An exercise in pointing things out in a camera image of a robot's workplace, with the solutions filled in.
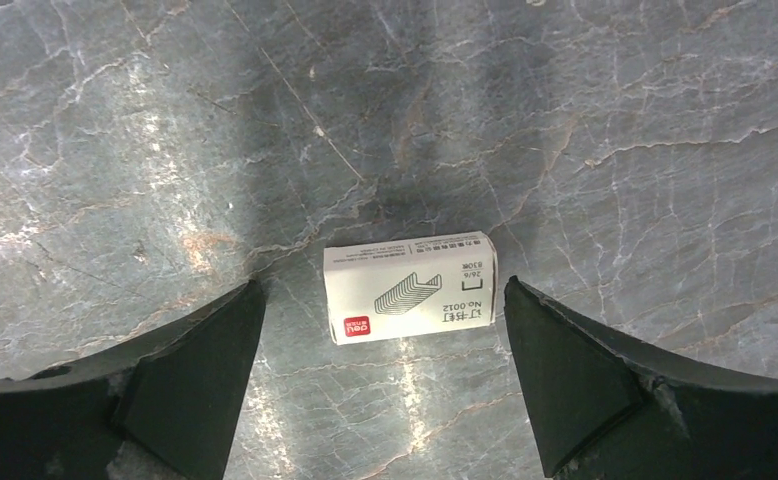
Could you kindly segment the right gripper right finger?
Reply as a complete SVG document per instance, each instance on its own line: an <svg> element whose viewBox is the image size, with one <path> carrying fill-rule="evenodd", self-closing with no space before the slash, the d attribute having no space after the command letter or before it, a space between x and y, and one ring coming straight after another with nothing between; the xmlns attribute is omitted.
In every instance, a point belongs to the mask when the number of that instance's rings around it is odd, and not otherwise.
<svg viewBox="0 0 778 480"><path fill-rule="evenodd" d="M511 278L505 320L549 479L778 479L778 379L664 350Z"/></svg>

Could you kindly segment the white staple box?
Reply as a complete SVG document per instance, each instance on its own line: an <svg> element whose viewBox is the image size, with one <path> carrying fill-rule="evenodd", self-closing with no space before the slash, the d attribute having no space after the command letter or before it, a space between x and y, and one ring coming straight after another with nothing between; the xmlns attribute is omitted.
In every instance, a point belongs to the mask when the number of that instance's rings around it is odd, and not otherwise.
<svg viewBox="0 0 778 480"><path fill-rule="evenodd" d="M337 345L485 327L495 319L497 253L480 231L327 247L323 276Z"/></svg>

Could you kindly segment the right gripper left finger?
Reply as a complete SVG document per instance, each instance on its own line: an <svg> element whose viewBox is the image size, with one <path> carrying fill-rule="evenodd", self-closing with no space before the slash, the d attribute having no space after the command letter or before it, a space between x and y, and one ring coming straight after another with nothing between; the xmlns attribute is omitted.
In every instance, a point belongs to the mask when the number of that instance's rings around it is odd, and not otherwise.
<svg viewBox="0 0 778 480"><path fill-rule="evenodd" d="M101 352L0 379L0 479L104 479L127 445L187 479L222 478L265 310L249 281Z"/></svg>

